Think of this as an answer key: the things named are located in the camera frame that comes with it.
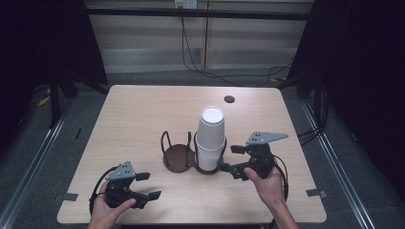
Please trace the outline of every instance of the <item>wall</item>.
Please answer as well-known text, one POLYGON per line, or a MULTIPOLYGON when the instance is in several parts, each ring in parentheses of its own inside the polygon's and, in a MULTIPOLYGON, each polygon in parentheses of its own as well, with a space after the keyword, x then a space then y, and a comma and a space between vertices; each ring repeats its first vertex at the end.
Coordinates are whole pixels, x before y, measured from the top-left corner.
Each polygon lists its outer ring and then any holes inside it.
MULTIPOLYGON (((87 6, 174 8, 174 1, 87 0, 87 6)), ((310 0, 198 1, 198 9, 310 12, 310 0)), ((295 55, 306 22, 184 18, 190 47, 176 17, 91 15, 107 73, 199 69, 270 68, 295 55)))

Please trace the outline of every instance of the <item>wooden table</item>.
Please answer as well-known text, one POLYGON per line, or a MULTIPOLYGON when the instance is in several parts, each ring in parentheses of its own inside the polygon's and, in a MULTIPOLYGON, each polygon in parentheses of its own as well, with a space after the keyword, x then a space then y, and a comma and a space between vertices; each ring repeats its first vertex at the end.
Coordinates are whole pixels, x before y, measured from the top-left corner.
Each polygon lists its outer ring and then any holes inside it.
POLYGON ((173 173, 163 164, 160 137, 168 131, 172 144, 185 144, 187 133, 197 132, 206 106, 224 110, 228 147, 224 161, 246 162, 248 155, 234 155, 229 145, 245 145, 253 131, 288 134, 270 143, 273 154, 288 167, 288 207, 298 222, 322 222, 326 213, 315 189, 309 166, 291 123, 285 102, 276 89, 231 87, 114 86, 98 117, 68 193, 76 201, 64 201, 57 216, 61 223, 87 223, 89 197, 100 176, 109 168, 130 160, 137 173, 149 172, 149 180, 134 181, 131 190, 161 190, 160 199, 144 209, 130 209, 121 224, 170 223, 266 223, 271 213, 259 199, 253 183, 233 179, 230 173, 202 175, 194 168, 173 173), (235 102, 226 103, 232 95, 235 102))

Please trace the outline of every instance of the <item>black strap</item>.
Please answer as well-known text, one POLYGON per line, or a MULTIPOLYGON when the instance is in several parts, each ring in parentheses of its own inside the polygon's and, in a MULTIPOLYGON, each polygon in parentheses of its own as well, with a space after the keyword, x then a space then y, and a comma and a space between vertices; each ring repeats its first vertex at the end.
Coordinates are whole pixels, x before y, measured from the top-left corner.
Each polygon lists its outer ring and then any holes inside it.
POLYGON ((92 196, 89 198, 89 201, 90 201, 90 206, 89 206, 89 208, 90 208, 90 215, 93 213, 93 206, 95 205, 95 199, 96 199, 97 196, 98 196, 98 194, 96 193, 96 192, 97 192, 97 189, 98 189, 98 186, 100 185, 100 183, 101 183, 101 181, 104 179, 104 177, 107 176, 107 175, 108 175, 109 173, 111 173, 112 171, 114 171, 116 168, 118 168, 118 166, 113 167, 113 168, 107 170, 107 171, 101 176, 101 178, 98 180, 98 182, 97 182, 97 184, 96 184, 96 187, 95 187, 95 189, 94 189, 94 191, 93 191, 93 193, 92 193, 92 196))

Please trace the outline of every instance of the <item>white paper cup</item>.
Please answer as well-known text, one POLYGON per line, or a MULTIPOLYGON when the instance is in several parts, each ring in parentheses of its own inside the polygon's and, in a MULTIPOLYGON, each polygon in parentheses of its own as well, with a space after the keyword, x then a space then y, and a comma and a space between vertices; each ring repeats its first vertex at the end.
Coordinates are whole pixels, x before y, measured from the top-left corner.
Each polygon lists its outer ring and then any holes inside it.
POLYGON ((225 141, 224 112, 221 108, 209 106, 202 110, 197 140, 206 150, 221 148, 225 141))
POLYGON ((221 158, 222 149, 218 151, 205 151, 200 146, 198 148, 199 167, 205 171, 212 171, 217 168, 221 158))

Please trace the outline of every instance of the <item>hand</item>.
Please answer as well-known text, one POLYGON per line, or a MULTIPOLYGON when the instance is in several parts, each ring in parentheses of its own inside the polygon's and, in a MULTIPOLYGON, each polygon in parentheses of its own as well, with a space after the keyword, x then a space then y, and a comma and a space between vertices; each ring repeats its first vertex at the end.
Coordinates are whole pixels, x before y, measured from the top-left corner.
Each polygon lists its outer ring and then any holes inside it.
POLYGON ((271 173, 264 179, 261 179, 257 173, 250 168, 245 168, 244 172, 254 183, 260 199, 270 210, 277 222, 278 228, 298 228, 298 224, 295 222, 287 207, 284 197, 283 179, 280 171, 274 167, 271 173))
POLYGON ((90 219, 89 229, 110 229, 113 228, 119 216, 130 209, 137 202, 131 198, 123 202, 117 208, 110 208, 105 202, 106 196, 105 190, 107 188, 108 181, 104 182, 100 188, 100 195, 95 199, 93 206, 92 218, 90 219))
POLYGON ((270 210, 285 202, 283 179, 276 167, 273 167, 270 174, 264 179, 261 179, 251 168, 245 168, 244 172, 254 183, 262 202, 270 210))

